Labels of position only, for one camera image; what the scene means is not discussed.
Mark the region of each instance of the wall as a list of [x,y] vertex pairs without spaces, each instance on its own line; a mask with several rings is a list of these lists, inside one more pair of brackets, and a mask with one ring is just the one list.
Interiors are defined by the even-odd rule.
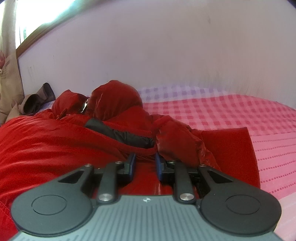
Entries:
[[185,82],[296,107],[295,26],[285,0],[111,1],[41,38],[19,67],[25,94]]

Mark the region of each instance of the silver bolt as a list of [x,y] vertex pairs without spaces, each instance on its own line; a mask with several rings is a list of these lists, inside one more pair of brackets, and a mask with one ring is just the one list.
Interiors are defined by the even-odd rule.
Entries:
[[180,199],[183,201],[191,201],[194,199],[194,195],[191,193],[183,193],[180,195]]
[[103,202],[110,201],[112,198],[113,198],[113,196],[109,193],[103,193],[103,194],[99,195],[99,200],[101,200]]

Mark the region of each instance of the red fabric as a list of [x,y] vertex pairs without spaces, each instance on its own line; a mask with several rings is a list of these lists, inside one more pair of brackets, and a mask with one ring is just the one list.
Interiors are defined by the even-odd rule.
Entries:
[[201,136],[222,172],[260,188],[257,160],[246,127],[202,131]]
[[[143,110],[138,93],[118,81],[111,81],[95,89],[89,99],[86,114],[77,114],[85,100],[85,96],[67,90],[57,98],[52,110],[45,110],[35,116],[20,116],[1,127],[1,241],[6,241],[17,232],[8,210],[18,195],[85,163],[91,163],[97,168],[104,167],[109,162],[125,160],[129,153],[135,152],[137,163],[134,180],[122,188],[120,193],[137,195],[172,192],[169,186],[161,185],[157,179],[154,163],[157,149],[166,159],[177,158],[189,166],[197,166],[199,160],[217,169],[221,165],[222,171],[228,170],[227,164],[232,165],[238,160],[250,162],[244,165],[247,168],[252,165],[253,160],[237,159],[235,155],[229,155],[234,148],[239,153],[240,145],[245,143],[231,145],[229,142],[235,136],[228,139],[228,133],[224,133],[224,147],[219,148],[223,154],[218,153],[217,164],[215,155],[205,148],[207,145],[201,140],[209,140],[209,146],[215,147],[218,142],[211,138],[210,133],[207,139],[204,132],[191,129],[169,116],[150,116]],[[153,137],[156,144],[150,149],[131,147],[84,128],[84,124],[92,117],[121,131]],[[246,132],[238,134],[239,138],[243,134],[245,138],[250,138]],[[255,172],[254,168],[245,170],[245,174],[250,176],[258,174],[258,170]]]

